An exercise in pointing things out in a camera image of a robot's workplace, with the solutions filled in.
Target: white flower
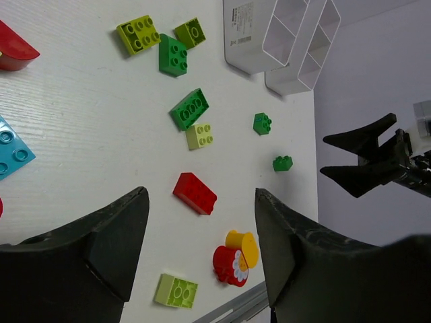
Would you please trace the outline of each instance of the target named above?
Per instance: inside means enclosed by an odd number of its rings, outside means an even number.
[[[245,264],[244,256],[242,255],[241,250],[237,250],[235,252],[235,260],[232,263],[232,268],[234,269],[234,276],[236,279],[238,279],[238,282],[242,282],[247,279],[248,277],[248,267],[245,265],[246,270],[243,271],[241,269],[240,263],[243,263],[243,266]]]

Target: white wooden surface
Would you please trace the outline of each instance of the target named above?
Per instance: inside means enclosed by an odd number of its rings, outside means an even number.
[[[188,74],[159,73],[157,47],[125,59],[114,29],[146,14],[167,34],[199,18],[207,41],[190,50]],[[313,94],[281,100],[265,89],[263,74],[227,66],[221,1],[0,0],[0,19],[41,53],[23,71],[0,73],[0,114],[36,154],[0,182],[0,243],[147,187],[150,218],[122,323],[191,322],[264,279],[259,263],[245,287],[224,287],[211,268],[229,230],[256,232],[255,187],[317,219]],[[168,111],[197,87],[210,103],[200,121],[211,123],[214,143],[188,151]],[[253,131],[257,112],[272,118],[270,135]],[[285,154],[294,167],[274,173],[273,158]],[[211,216],[196,216],[172,196],[181,172],[194,172],[218,195]],[[192,310],[152,302],[161,273],[199,283]]]

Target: green lego brick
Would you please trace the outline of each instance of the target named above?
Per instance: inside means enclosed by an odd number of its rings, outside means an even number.
[[[192,308],[198,284],[162,274],[154,300],[166,306]]]
[[[294,161],[290,156],[278,156],[272,162],[275,172],[287,172],[294,165]]]
[[[117,32],[130,55],[136,55],[160,42],[160,35],[148,15],[119,25]]]
[[[175,28],[175,34],[178,40],[186,45],[187,49],[196,47],[206,39],[197,18],[193,18],[189,22],[179,25]]]
[[[187,50],[182,43],[165,34],[160,34],[159,71],[172,76],[187,73]]]
[[[201,89],[196,89],[169,113],[180,130],[187,130],[209,108]]]
[[[260,135],[268,135],[271,131],[272,120],[265,113],[256,113],[253,129]]]
[[[211,125],[209,123],[194,124],[186,131],[186,138],[190,150],[211,145],[213,143]]]

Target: red lego piece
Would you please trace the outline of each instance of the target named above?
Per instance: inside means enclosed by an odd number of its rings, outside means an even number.
[[[0,69],[18,71],[37,58],[39,52],[0,20]]]
[[[217,201],[217,195],[193,173],[181,173],[173,194],[202,215],[210,215]]]
[[[248,266],[241,249],[220,246],[213,256],[214,272],[219,281],[242,287],[248,279]]]

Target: lego duplo brick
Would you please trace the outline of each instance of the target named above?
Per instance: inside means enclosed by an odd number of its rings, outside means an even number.
[[[117,26],[117,32],[130,55],[136,55],[160,42],[153,19],[148,15]]]

